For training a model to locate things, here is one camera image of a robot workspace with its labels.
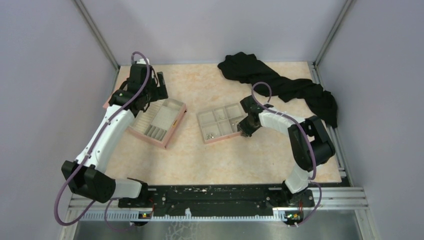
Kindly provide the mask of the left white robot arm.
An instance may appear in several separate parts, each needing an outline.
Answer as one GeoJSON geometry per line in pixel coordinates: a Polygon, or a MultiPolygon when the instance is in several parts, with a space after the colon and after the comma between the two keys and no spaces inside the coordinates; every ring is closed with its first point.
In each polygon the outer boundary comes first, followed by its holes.
{"type": "Polygon", "coordinates": [[[106,113],[83,151],[74,161],[65,161],[61,171],[73,194],[99,203],[128,198],[138,207],[149,203],[150,193],[134,179],[113,179],[105,174],[112,153],[126,129],[151,103],[168,98],[161,72],[148,59],[132,61],[129,77],[111,95],[106,113]]]}

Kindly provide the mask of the beige divided tray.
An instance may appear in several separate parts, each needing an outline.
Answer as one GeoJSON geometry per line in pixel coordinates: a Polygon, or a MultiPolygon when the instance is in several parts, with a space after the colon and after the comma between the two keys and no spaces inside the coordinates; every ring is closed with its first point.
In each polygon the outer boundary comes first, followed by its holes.
{"type": "Polygon", "coordinates": [[[237,125],[247,114],[240,103],[232,103],[196,114],[204,144],[212,144],[226,139],[238,137],[241,132],[237,125]]]}

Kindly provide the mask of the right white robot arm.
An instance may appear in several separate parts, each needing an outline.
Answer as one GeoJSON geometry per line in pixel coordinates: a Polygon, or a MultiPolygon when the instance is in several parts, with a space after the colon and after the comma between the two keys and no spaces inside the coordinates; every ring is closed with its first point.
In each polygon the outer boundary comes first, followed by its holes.
{"type": "Polygon", "coordinates": [[[322,120],[315,115],[302,118],[279,112],[271,104],[259,104],[252,95],[243,98],[240,105],[247,114],[237,124],[242,136],[251,137],[258,129],[268,128],[289,138],[295,165],[282,183],[281,199],[287,206],[295,206],[301,192],[315,179],[318,166],[336,154],[322,120]]]}

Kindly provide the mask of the pink jewelry box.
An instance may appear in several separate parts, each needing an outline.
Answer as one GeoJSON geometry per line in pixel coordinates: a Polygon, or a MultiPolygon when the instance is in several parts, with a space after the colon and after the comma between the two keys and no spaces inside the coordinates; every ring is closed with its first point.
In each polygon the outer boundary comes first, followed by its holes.
{"type": "Polygon", "coordinates": [[[168,98],[150,104],[145,112],[133,114],[119,110],[119,105],[107,107],[104,121],[107,127],[97,140],[96,147],[114,147],[124,133],[155,147],[166,149],[187,112],[185,103],[168,98]]]}

